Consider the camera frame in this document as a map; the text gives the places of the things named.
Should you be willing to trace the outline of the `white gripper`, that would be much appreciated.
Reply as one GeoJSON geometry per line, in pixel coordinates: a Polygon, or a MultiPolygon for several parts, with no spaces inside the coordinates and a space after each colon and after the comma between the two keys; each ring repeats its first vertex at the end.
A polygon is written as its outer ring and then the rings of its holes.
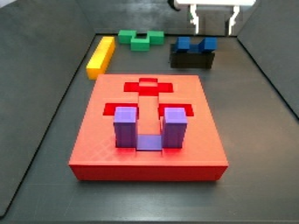
{"type": "Polygon", "coordinates": [[[195,26],[195,34],[199,34],[200,19],[196,14],[196,5],[227,5],[234,6],[232,15],[228,19],[228,35],[232,35],[232,27],[236,23],[236,17],[240,12],[240,6],[252,6],[256,0],[174,0],[175,6],[190,5],[191,24],[195,26]]]}

